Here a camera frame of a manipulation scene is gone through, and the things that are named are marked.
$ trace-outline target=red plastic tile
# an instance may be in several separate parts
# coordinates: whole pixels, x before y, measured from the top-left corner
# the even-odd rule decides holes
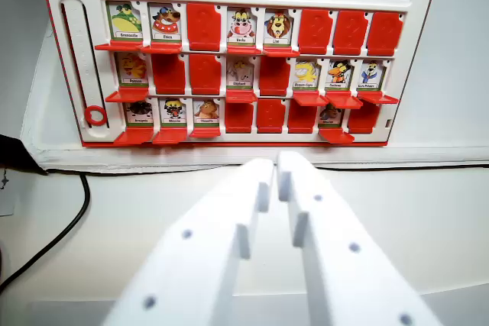
[[[299,29],[299,52],[326,54],[333,20],[325,9],[303,9]]]

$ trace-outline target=cartoon dog card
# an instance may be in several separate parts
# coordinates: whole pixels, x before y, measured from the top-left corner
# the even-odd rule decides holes
[[[318,87],[321,68],[315,60],[297,60],[292,89],[294,91],[313,91]]]
[[[331,103],[319,113],[318,127],[342,126],[343,110],[336,108]]]
[[[347,91],[350,89],[353,67],[348,60],[331,60],[326,77],[326,91]]]
[[[143,40],[143,27],[139,11],[131,2],[106,2],[108,25],[113,40]]]
[[[182,42],[180,12],[171,4],[149,3],[151,40],[157,42]]]
[[[253,89],[254,65],[245,58],[229,57],[226,66],[227,89]]]
[[[127,126],[153,126],[153,110],[146,101],[124,103]]]
[[[292,18],[287,17],[284,10],[267,9],[265,11],[264,46],[289,46],[292,23]]]
[[[366,60],[361,64],[360,79],[358,80],[358,91],[378,91],[384,80],[385,68],[381,61]]]
[[[196,127],[218,127],[219,105],[211,99],[193,100],[193,123]]]
[[[255,45],[257,21],[250,8],[229,8],[228,25],[228,45]]]
[[[160,116],[162,127],[186,126],[186,106],[178,98],[161,99]]]
[[[137,53],[115,53],[119,84],[123,87],[147,87],[146,62]]]

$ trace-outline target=screw hole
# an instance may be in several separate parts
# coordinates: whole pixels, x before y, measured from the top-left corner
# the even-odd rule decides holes
[[[144,302],[143,302],[144,308],[150,309],[150,308],[153,308],[154,305],[156,305],[156,298],[153,297],[152,295],[149,295],[148,297],[146,297],[144,299]]]
[[[401,324],[405,324],[407,326],[413,324],[413,319],[409,315],[401,315],[399,319]]]
[[[184,240],[191,238],[192,237],[192,231],[190,229],[186,229],[185,231],[182,232],[182,237]]]
[[[350,249],[351,252],[355,252],[355,253],[360,252],[360,246],[358,246],[358,244],[356,244],[355,242],[350,243],[350,246],[348,246],[348,248]]]

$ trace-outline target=cartoon bird card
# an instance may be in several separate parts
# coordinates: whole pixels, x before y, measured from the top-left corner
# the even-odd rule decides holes
[[[326,77],[326,91],[348,91],[353,75],[350,60],[331,60]]]
[[[341,127],[342,119],[343,110],[329,103],[319,113],[318,127]]]
[[[151,40],[156,42],[182,42],[180,12],[171,4],[149,3]]]
[[[358,91],[378,91],[384,80],[385,68],[381,61],[365,60],[361,64],[360,79],[358,80]]]
[[[127,126],[153,126],[153,110],[146,101],[124,103],[124,112]]]
[[[160,116],[162,127],[185,127],[186,105],[178,98],[161,99]]]
[[[132,8],[131,2],[106,2],[108,25],[113,40],[141,41],[143,27],[139,11]]]
[[[122,87],[148,87],[146,62],[138,53],[114,53],[119,85]]]
[[[315,91],[318,88],[321,68],[316,60],[296,60],[292,89],[294,91]]]
[[[211,99],[193,100],[193,124],[195,127],[218,127],[219,105]]]
[[[257,21],[250,8],[228,8],[228,45],[254,46]]]
[[[253,89],[254,65],[244,57],[228,57],[226,66],[227,89]]]
[[[284,10],[265,11],[264,46],[290,46],[293,19],[285,13]]]

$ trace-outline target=cartoon mouse card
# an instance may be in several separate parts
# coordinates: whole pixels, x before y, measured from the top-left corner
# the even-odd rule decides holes
[[[265,11],[264,46],[290,46],[293,19],[284,10]]]
[[[178,98],[161,99],[160,116],[162,127],[185,127],[186,105]]]
[[[318,127],[341,127],[342,119],[343,110],[329,103],[319,113]]]
[[[218,127],[219,105],[212,99],[193,100],[193,123],[195,127]]]
[[[127,126],[153,126],[151,103],[146,101],[124,103],[124,112]]]
[[[385,68],[381,61],[365,60],[361,64],[360,79],[358,80],[358,91],[378,91],[384,80]]]
[[[115,53],[119,84],[123,87],[148,87],[146,62],[138,53]]]
[[[294,91],[313,91],[318,87],[321,68],[316,60],[297,60],[292,89]]]
[[[254,46],[257,33],[256,17],[250,8],[228,8],[228,45]]]
[[[326,91],[347,91],[350,89],[353,66],[349,60],[331,60],[326,77]]]
[[[254,65],[244,57],[227,58],[226,88],[253,89]]]
[[[171,4],[149,3],[151,40],[156,42],[182,42],[180,12]]]
[[[132,8],[131,2],[106,2],[108,25],[113,40],[141,41],[143,27],[139,11]]]

